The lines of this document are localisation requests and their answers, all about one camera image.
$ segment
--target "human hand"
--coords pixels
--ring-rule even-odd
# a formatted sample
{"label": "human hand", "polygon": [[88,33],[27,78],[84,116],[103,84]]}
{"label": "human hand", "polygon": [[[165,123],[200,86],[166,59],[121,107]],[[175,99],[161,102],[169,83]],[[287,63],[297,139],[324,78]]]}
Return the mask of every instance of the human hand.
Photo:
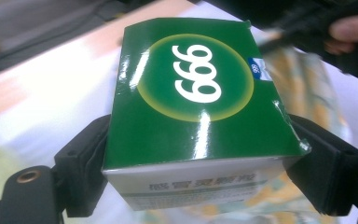
{"label": "human hand", "polygon": [[330,25],[333,39],[325,41],[325,50],[331,54],[350,53],[358,43],[358,16],[344,18]]}

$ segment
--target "green box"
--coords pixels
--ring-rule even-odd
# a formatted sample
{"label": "green box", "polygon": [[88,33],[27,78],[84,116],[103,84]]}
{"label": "green box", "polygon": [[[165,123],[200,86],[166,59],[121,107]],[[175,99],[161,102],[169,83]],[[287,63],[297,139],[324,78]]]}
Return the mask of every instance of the green box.
{"label": "green box", "polygon": [[250,22],[125,29],[103,173],[134,210],[246,200],[308,153]]}

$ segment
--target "999 logo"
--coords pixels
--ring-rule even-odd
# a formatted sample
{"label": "999 logo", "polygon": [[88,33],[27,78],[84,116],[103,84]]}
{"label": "999 logo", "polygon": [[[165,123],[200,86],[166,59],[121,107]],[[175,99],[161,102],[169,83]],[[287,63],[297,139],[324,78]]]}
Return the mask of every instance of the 999 logo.
{"label": "999 logo", "polygon": [[225,43],[204,35],[171,35],[148,50],[137,86],[158,112],[198,122],[225,119],[252,98],[254,79],[246,61]]}

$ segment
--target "black plastic mount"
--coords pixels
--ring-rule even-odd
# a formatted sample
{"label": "black plastic mount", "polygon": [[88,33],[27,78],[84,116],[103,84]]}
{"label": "black plastic mount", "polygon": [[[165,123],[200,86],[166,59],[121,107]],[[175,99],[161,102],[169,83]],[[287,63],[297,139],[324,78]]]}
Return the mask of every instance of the black plastic mount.
{"label": "black plastic mount", "polygon": [[[290,118],[312,150],[287,174],[320,213],[346,216],[358,207],[358,149],[307,119]],[[109,120],[94,120],[56,155],[52,169],[36,166],[10,177],[0,224],[62,223],[63,209],[68,217],[90,216],[106,185],[101,169]]]}
{"label": "black plastic mount", "polygon": [[106,186],[101,172],[110,115],[94,120],[54,157],[68,217],[89,217]]}
{"label": "black plastic mount", "polygon": [[287,174],[320,213],[346,216],[358,207],[358,149],[307,119],[290,117],[312,152]]}

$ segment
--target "white number 999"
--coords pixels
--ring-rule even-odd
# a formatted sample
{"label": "white number 999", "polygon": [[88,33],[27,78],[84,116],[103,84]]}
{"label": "white number 999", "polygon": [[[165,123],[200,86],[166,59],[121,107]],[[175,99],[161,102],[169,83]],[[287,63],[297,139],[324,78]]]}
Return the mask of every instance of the white number 999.
{"label": "white number 999", "polygon": [[[202,55],[195,55],[195,51],[201,51]],[[220,86],[215,81],[213,81],[217,74],[216,68],[211,63],[209,63],[213,55],[207,47],[202,45],[192,45],[187,49],[186,54],[183,54],[179,52],[178,46],[172,46],[172,53],[179,59],[190,63],[188,72],[185,72],[180,67],[180,62],[174,62],[173,69],[175,72],[187,80],[194,81],[191,89],[192,91],[186,91],[182,87],[183,80],[176,80],[175,88],[179,94],[181,94],[187,100],[197,103],[211,103],[220,98],[222,94]],[[201,67],[208,68],[210,72],[207,74],[200,74],[197,72],[197,69]],[[200,91],[201,87],[213,88],[214,92],[203,93]]]}

